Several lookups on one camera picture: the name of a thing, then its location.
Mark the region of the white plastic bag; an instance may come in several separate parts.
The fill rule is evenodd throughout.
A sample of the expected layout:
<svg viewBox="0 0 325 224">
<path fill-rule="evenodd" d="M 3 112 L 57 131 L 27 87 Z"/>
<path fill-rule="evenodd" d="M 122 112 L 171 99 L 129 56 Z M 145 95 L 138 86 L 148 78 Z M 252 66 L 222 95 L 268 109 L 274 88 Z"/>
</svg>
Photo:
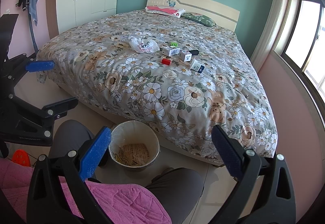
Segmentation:
<svg viewBox="0 0 325 224">
<path fill-rule="evenodd" d="M 130 47 L 137 53 L 154 53 L 160 50 L 158 44 L 154 40 L 144 40 L 141 38 L 131 38 Z"/>
</svg>

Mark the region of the red foam block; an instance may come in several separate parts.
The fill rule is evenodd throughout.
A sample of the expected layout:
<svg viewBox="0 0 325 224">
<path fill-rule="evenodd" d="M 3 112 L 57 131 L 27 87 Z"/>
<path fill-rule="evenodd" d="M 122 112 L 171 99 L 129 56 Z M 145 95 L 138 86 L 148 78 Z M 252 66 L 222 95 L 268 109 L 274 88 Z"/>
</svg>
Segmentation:
<svg viewBox="0 0 325 224">
<path fill-rule="evenodd" d="M 163 58 L 161 62 L 164 65 L 168 65 L 168 66 L 171 65 L 171 60 L 170 59 Z"/>
</svg>

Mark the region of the white milk carton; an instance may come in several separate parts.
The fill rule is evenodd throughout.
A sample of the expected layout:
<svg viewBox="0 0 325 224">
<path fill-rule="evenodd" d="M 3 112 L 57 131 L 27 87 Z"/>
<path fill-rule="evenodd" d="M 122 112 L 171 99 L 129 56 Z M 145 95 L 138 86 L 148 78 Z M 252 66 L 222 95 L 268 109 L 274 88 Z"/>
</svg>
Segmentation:
<svg viewBox="0 0 325 224">
<path fill-rule="evenodd" d="M 162 53 L 168 57 L 175 56 L 180 53 L 180 48 L 177 48 L 175 46 L 164 46 L 162 50 Z"/>
</svg>

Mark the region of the green toothed toy block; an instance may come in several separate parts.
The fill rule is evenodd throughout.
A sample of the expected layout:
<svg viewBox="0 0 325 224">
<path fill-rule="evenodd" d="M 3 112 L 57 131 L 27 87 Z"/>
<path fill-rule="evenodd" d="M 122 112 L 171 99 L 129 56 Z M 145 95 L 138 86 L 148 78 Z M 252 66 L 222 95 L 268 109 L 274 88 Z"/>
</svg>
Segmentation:
<svg viewBox="0 0 325 224">
<path fill-rule="evenodd" d="M 174 42 L 174 41 L 172 41 L 172 42 L 170 42 L 170 45 L 171 45 L 171 46 L 175 46 L 175 47 L 177 47 L 177 46 L 178 46 L 178 43 L 177 43 L 177 42 Z"/>
</svg>

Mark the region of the white small box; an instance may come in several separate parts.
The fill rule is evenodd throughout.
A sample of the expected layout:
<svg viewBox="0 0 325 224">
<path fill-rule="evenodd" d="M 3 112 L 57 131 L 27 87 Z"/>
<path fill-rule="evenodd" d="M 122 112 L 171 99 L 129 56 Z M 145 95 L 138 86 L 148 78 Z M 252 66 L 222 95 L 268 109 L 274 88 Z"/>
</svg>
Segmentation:
<svg viewBox="0 0 325 224">
<path fill-rule="evenodd" d="M 181 50 L 179 55 L 183 62 L 190 62 L 192 59 L 192 54 L 189 51 Z"/>
</svg>

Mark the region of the white blue carton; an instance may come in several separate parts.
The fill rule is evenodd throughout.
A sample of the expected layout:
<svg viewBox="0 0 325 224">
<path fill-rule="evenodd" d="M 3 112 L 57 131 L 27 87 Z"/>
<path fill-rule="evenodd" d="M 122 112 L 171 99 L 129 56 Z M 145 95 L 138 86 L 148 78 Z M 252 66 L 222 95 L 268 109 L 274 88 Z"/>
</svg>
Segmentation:
<svg viewBox="0 0 325 224">
<path fill-rule="evenodd" d="M 205 64 L 194 59 L 190 65 L 190 70 L 193 70 L 197 73 L 202 73 L 204 71 L 205 67 L 206 67 Z"/>
</svg>

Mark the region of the white trash bin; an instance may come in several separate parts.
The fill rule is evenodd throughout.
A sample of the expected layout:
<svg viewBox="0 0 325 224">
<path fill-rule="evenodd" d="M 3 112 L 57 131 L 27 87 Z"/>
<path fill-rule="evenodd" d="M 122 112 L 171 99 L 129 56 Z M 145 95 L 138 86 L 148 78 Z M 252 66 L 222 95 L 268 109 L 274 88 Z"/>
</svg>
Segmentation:
<svg viewBox="0 0 325 224">
<path fill-rule="evenodd" d="M 116 164 L 129 171 L 141 172 L 155 162 L 160 144 L 148 125 L 127 121 L 113 129 L 108 150 Z"/>
</svg>

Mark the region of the dark curved floor stand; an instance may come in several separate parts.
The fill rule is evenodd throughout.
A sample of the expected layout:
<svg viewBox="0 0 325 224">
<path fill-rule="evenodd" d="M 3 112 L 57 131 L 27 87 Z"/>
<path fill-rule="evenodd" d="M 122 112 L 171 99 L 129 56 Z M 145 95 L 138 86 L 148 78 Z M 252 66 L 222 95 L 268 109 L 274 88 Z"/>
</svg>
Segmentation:
<svg viewBox="0 0 325 224">
<path fill-rule="evenodd" d="M 31 19 L 31 15 L 30 15 L 29 12 L 28 12 L 28 22 L 29 22 L 29 30 L 30 30 L 32 45 L 33 45 L 35 53 L 38 53 L 39 49 L 37 47 L 37 43 L 36 43 L 36 40 L 35 40 L 35 35 L 34 35 L 34 30 L 33 30 L 33 25 L 32 25 L 32 19 Z"/>
</svg>

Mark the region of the grey trousers left leg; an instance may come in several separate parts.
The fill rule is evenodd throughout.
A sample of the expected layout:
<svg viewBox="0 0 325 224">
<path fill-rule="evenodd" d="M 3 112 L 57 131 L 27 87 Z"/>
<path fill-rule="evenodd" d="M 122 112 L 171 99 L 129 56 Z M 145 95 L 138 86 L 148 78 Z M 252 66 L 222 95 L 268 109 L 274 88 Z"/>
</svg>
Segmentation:
<svg viewBox="0 0 325 224">
<path fill-rule="evenodd" d="M 78 151 L 84 142 L 93 138 L 93 133 L 80 122 L 72 119 L 64 121 L 54 135 L 48 157 L 54 159 L 65 156 L 71 150 Z"/>
</svg>

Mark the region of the grey trousers leg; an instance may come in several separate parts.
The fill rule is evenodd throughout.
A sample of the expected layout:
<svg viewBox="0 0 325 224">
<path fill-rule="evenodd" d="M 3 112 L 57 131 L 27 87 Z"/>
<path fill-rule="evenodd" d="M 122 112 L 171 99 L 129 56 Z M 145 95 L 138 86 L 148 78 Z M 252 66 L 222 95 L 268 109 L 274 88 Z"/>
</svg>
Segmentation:
<svg viewBox="0 0 325 224">
<path fill-rule="evenodd" d="M 71 150 L 78 151 L 84 142 L 93 138 L 93 133 L 80 122 L 72 119 L 64 121 L 54 135 L 48 157 L 54 159 L 65 156 Z"/>
<path fill-rule="evenodd" d="M 189 168 L 167 168 L 146 186 L 162 204 L 172 223 L 183 223 L 204 191 L 201 175 Z"/>
</svg>

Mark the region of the red plastic stool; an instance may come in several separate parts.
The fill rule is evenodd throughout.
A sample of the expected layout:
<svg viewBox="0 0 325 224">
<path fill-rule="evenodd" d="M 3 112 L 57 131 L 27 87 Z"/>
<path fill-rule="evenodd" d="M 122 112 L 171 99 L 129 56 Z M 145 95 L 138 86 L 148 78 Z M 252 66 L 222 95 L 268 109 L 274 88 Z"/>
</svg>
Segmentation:
<svg viewBox="0 0 325 224">
<path fill-rule="evenodd" d="M 12 161 L 24 167 L 30 167 L 31 162 L 28 153 L 25 150 L 18 149 L 12 155 Z"/>
</svg>

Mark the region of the grey trousers right leg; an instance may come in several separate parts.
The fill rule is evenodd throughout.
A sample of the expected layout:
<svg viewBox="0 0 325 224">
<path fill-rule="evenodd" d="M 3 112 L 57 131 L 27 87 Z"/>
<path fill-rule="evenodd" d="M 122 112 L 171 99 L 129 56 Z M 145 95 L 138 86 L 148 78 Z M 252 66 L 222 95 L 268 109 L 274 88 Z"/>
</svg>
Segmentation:
<svg viewBox="0 0 325 224">
<path fill-rule="evenodd" d="M 189 168 L 167 168 L 146 186 L 162 204 L 172 223 L 183 223 L 204 191 L 201 175 Z"/>
</svg>

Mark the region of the floral bed quilt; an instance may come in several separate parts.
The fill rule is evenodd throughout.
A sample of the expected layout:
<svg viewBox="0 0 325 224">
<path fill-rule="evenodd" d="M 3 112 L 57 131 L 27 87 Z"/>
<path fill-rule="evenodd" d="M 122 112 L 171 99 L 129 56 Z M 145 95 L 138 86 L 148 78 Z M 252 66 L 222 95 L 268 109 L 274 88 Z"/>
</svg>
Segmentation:
<svg viewBox="0 0 325 224">
<path fill-rule="evenodd" d="M 131 38 L 154 40 L 160 50 L 137 53 Z M 190 62 L 165 56 L 164 46 L 198 50 Z M 171 65 L 162 64 L 170 59 Z M 52 80 L 116 123 L 149 125 L 175 147 L 213 164 L 222 160 L 211 141 L 219 125 L 227 136 L 258 155 L 272 157 L 278 133 L 272 108 L 236 34 L 185 18 L 146 13 L 116 14 L 73 27 L 46 43 L 38 60 L 54 61 L 39 80 Z M 196 59 L 202 73 L 190 70 Z"/>
</svg>

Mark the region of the pink white pillow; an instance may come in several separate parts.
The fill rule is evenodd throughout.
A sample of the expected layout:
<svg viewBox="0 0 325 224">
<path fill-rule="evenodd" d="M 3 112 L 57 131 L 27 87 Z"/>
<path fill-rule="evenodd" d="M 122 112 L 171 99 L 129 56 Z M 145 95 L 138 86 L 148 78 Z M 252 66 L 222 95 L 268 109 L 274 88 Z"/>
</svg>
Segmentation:
<svg viewBox="0 0 325 224">
<path fill-rule="evenodd" d="M 171 6 L 146 6 L 145 11 L 150 14 L 159 14 L 174 18 L 180 18 L 186 13 L 186 10 L 183 8 L 179 9 Z"/>
</svg>

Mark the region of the green floral pillow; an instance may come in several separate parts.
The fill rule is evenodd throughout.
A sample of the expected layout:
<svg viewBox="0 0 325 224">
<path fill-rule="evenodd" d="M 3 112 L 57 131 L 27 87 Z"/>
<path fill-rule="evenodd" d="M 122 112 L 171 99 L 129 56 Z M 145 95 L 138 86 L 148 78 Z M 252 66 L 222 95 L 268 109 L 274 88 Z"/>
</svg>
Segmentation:
<svg viewBox="0 0 325 224">
<path fill-rule="evenodd" d="M 217 25 L 213 19 L 200 13 L 188 12 L 188 13 L 184 13 L 182 17 L 197 22 L 199 24 L 202 24 L 206 27 L 214 27 Z"/>
</svg>

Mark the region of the cream wooden headboard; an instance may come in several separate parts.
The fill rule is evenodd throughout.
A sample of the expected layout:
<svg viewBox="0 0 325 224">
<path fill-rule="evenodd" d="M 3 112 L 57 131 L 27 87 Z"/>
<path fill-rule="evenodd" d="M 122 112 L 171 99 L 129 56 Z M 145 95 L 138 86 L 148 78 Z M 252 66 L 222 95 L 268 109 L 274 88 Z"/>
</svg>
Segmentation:
<svg viewBox="0 0 325 224">
<path fill-rule="evenodd" d="M 147 0 L 147 6 L 168 6 L 175 4 L 186 12 L 194 12 L 210 17 L 223 28 L 235 31 L 240 12 L 222 3 L 212 0 Z"/>
</svg>

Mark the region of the window with dark frame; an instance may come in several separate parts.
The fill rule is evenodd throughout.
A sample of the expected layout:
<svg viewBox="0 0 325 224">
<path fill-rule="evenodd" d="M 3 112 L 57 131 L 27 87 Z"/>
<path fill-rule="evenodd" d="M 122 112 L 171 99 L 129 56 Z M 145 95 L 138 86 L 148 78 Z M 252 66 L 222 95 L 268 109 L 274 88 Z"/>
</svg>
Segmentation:
<svg viewBox="0 0 325 224">
<path fill-rule="evenodd" d="M 324 3 L 290 0 L 277 53 L 324 104 Z"/>
</svg>

